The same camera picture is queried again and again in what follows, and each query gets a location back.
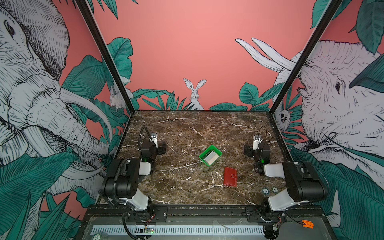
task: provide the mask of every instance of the rabbit ear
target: rabbit ear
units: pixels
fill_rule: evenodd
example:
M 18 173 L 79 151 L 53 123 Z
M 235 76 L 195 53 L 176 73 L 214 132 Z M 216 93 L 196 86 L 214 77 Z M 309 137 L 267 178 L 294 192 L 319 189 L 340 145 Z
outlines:
M 206 82 L 207 82 L 207 81 L 206 81 L 205 79 L 201 80 L 201 81 L 197 84 L 196 89 L 201 88 Z
M 191 81 L 189 81 L 186 78 L 183 78 L 183 79 L 184 79 L 185 84 L 187 85 L 187 88 L 193 90 L 193 84 L 191 83 Z

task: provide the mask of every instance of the elephant eye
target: elephant eye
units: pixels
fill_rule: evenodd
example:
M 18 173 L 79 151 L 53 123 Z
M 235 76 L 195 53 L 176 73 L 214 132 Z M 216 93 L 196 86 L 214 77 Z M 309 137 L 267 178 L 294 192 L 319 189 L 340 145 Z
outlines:
M 340 94 L 340 83 L 339 82 L 336 83 L 335 88 L 336 88 L 338 94 Z
M 11 35 L 11 37 L 13 38 L 13 36 L 15 35 L 15 30 L 13 29 L 13 27 L 11 27 L 11 25 L 9 24 L 9 22 L 7 22 L 6 20 L 4 21 L 4 26 L 5 28 L 7 29 L 8 33 Z

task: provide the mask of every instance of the brown marble surface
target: brown marble surface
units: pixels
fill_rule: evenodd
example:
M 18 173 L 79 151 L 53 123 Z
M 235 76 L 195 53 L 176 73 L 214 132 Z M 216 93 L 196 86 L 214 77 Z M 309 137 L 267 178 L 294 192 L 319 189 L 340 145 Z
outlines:
M 254 160 L 243 155 L 245 144 L 261 129 L 269 141 L 271 162 L 282 162 L 283 155 L 265 113 L 224 112 L 135 112 L 118 157 L 139 157 L 137 138 L 142 125 L 157 132 L 159 143 L 167 144 L 167 153 L 156 159 L 156 170 L 146 176 L 139 189 L 160 204 L 260 204 L 262 188 L 285 188 L 284 179 L 261 177 L 253 169 Z M 223 153 L 208 167 L 200 162 L 210 145 Z M 223 186 L 224 167 L 237 169 L 237 187 Z

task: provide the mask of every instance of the rabbit illustration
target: rabbit illustration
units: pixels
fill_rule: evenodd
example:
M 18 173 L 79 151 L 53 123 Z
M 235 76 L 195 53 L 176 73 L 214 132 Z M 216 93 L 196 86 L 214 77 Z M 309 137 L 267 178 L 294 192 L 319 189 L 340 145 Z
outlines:
M 193 105 L 192 109 L 191 110 L 204 110 L 204 108 L 200 105 L 198 99 L 199 99 L 199 94 L 197 93 L 197 90 L 199 88 L 201 88 L 207 81 L 204 79 L 204 80 L 201 80 L 196 88 L 193 88 L 193 84 L 191 81 L 189 81 L 188 79 L 184 78 L 184 82 L 185 84 L 187 85 L 187 87 L 189 89 L 192 90 L 192 94 L 191 94 L 191 105 Z

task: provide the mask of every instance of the round sticker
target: round sticker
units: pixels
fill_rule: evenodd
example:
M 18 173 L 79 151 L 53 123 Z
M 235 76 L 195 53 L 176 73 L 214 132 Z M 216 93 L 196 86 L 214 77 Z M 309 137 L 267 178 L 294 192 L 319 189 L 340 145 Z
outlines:
M 265 195 L 267 195 L 267 194 L 269 194 L 269 190 L 268 190 L 268 188 L 263 188 L 263 193 L 265 194 Z

